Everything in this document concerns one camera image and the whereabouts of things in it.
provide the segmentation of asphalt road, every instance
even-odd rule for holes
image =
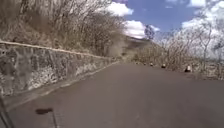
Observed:
[[[120,64],[10,112],[16,128],[224,128],[224,82]]]

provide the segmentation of white cloud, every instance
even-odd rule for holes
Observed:
[[[165,8],[169,9],[169,8],[173,8],[172,6],[166,6]]]
[[[218,1],[213,0],[213,2],[216,2],[213,6],[207,6],[204,7],[198,11],[195,12],[197,15],[198,13],[202,12],[205,15],[205,20],[210,21],[212,23],[215,22],[217,18],[223,18],[224,19],[224,1]],[[197,25],[200,25],[203,20],[199,18],[193,18],[190,21],[186,21],[182,23],[182,27],[194,27]]]
[[[166,0],[166,2],[169,2],[169,3],[177,3],[178,0]]]
[[[171,4],[184,4],[187,0],[166,0],[166,2]]]
[[[190,7],[205,7],[206,0],[190,0]]]
[[[160,31],[159,28],[150,25],[154,31]],[[125,34],[131,37],[142,39],[145,37],[145,25],[141,21],[126,21]]]
[[[152,29],[153,29],[155,32],[160,31],[160,28],[157,28],[157,27],[155,27],[155,26],[153,26],[153,25],[150,25],[150,26],[152,27]]]
[[[107,10],[118,16],[132,15],[134,10],[128,8],[125,4],[112,2]]]

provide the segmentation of blue sky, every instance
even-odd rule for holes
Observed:
[[[181,27],[182,22],[194,17],[194,8],[188,3],[177,4],[166,0],[129,0],[127,7],[134,10],[132,15],[125,16],[127,20],[137,20],[144,24],[152,24],[161,31]]]
[[[223,0],[113,0],[109,10],[127,20],[127,35],[143,38],[144,25],[157,32],[189,27],[197,24],[195,15],[204,11],[207,19],[214,20],[217,12],[224,15]]]

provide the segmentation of stone wall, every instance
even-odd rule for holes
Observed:
[[[97,70],[109,58],[0,41],[0,91],[15,96]]]

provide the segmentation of road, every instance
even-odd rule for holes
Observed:
[[[10,111],[16,128],[224,128],[224,82],[119,64]]]

